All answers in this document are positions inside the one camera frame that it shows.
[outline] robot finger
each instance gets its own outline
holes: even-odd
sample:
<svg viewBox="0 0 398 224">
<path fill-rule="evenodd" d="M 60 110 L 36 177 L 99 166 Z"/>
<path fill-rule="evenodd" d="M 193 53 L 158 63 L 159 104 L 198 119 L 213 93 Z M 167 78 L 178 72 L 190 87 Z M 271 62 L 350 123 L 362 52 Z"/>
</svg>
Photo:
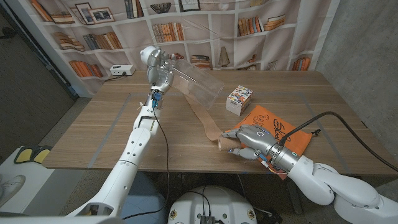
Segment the robot finger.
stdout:
<svg viewBox="0 0 398 224">
<path fill-rule="evenodd" d="M 221 136 L 224 138 L 238 138 L 236 136 L 236 132 L 239 131 L 239 129 L 232 129 L 228 132 L 224 132 Z"/>
<path fill-rule="evenodd" d="M 249 160 L 255 160 L 259 157 L 254 153 L 254 149 L 250 147 L 245 147 L 244 149 L 230 149 L 228 150 L 228 153 L 232 153 Z"/>
</svg>

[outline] cable connector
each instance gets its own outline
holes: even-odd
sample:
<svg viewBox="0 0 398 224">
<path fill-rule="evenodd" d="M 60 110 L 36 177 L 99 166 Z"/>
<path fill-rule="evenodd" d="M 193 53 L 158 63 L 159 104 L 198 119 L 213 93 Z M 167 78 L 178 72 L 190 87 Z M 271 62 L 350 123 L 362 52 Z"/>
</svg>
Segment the cable connector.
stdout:
<svg viewBox="0 0 398 224">
<path fill-rule="evenodd" d="M 159 92 L 156 92 L 152 95 L 152 109 L 155 109 L 155 107 L 158 105 L 158 101 L 162 99 L 162 94 Z"/>
<path fill-rule="evenodd" d="M 264 165 L 266 168 L 269 169 L 269 165 L 268 165 L 268 163 L 267 163 L 266 161 L 261 161 L 261 164 Z"/>
</svg>

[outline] small box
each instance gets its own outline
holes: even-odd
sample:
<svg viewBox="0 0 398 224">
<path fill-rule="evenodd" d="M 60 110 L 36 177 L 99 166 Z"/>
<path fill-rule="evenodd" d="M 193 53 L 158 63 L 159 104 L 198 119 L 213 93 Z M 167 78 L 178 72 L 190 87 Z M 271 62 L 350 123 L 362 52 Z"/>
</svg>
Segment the small box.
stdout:
<svg viewBox="0 0 398 224">
<path fill-rule="evenodd" d="M 241 116 L 250 105 L 253 91 L 243 86 L 238 86 L 226 99 L 226 109 Z"/>
<path fill-rule="evenodd" d="M 132 75 L 136 68 L 133 65 L 112 65 L 110 68 L 112 75 L 123 75 L 123 72 L 126 72 L 125 75 Z"/>
</svg>

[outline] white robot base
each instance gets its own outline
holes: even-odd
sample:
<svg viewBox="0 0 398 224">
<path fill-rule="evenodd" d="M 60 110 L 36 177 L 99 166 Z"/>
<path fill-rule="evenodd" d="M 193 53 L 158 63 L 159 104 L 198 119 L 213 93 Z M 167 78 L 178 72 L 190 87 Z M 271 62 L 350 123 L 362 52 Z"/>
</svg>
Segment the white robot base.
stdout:
<svg viewBox="0 0 398 224">
<path fill-rule="evenodd" d="M 235 191 L 220 186 L 205 187 L 203 194 L 210 203 L 211 214 L 209 214 L 208 203 L 200 195 L 203 188 L 193 189 L 174 202 L 168 217 L 169 224 L 207 223 L 207 220 L 220 220 L 219 223 L 257 223 L 251 204 Z"/>
</svg>

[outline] colorful cardboard box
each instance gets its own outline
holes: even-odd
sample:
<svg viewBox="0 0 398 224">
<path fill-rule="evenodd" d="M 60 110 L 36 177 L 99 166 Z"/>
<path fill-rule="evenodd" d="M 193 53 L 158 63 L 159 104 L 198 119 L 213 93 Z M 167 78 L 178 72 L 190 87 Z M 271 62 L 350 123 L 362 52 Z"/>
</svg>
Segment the colorful cardboard box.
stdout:
<svg viewBox="0 0 398 224">
<path fill-rule="evenodd" d="M 238 116 L 250 105 L 253 91 L 243 86 L 238 86 L 226 99 L 226 109 Z"/>
</svg>

